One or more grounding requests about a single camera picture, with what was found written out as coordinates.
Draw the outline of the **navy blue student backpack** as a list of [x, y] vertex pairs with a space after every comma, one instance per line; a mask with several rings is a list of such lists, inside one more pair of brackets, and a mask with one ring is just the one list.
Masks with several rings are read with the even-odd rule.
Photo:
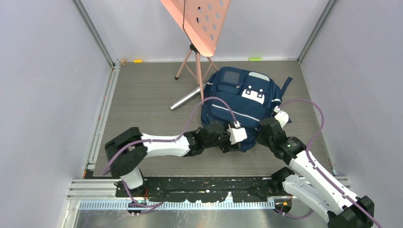
[[273, 110], [282, 103], [282, 97], [291, 83], [288, 77], [282, 87], [265, 74], [225, 66], [215, 72], [204, 88], [205, 101], [201, 108], [203, 126], [211, 122], [227, 124], [237, 119], [245, 128], [247, 139], [239, 151], [246, 152], [256, 144], [260, 121], [273, 116]]

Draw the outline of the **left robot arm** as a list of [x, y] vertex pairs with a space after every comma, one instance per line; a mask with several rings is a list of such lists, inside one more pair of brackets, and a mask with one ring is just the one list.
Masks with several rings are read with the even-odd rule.
[[142, 160], [156, 156], [192, 157], [212, 147], [229, 152], [239, 148], [245, 139], [246, 130], [238, 121], [227, 125], [213, 122], [175, 136], [149, 135], [141, 133], [138, 127], [131, 127], [105, 144], [108, 164], [103, 174], [120, 178], [127, 190], [139, 197], [146, 189], [138, 168]]

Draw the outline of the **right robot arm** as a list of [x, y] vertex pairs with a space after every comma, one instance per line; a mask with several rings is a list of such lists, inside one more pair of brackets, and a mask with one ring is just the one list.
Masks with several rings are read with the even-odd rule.
[[289, 137], [274, 117], [260, 122], [257, 143], [266, 146], [286, 167], [272, 174], [274, 193], [291, 194], [321, 216], [329, 228], [371, 228], [374, 202], [345, 187], [297, 138]]

